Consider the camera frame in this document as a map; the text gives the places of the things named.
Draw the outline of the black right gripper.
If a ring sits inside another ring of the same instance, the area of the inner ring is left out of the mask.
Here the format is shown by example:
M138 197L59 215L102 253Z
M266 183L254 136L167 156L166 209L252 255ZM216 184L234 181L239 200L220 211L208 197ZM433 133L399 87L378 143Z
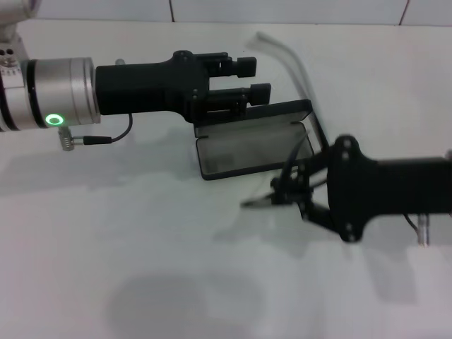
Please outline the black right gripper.
M382 215L451 212L451 161L443 157L373 160L349 135L311 157L298 159L298 153L292 149L272 179L271 204L299 204L303 221L344 242L358 242L367 224ZM311 201L325 184L329 209Z

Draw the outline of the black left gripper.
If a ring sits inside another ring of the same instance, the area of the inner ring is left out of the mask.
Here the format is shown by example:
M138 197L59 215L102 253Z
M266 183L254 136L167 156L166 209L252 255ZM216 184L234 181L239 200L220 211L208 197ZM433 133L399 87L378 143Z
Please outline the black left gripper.
M227 52L177 51L154 64L98 66L95 94L101 115L174 112L192 123L201 114L209 78L254 77L255 57L234 60Z

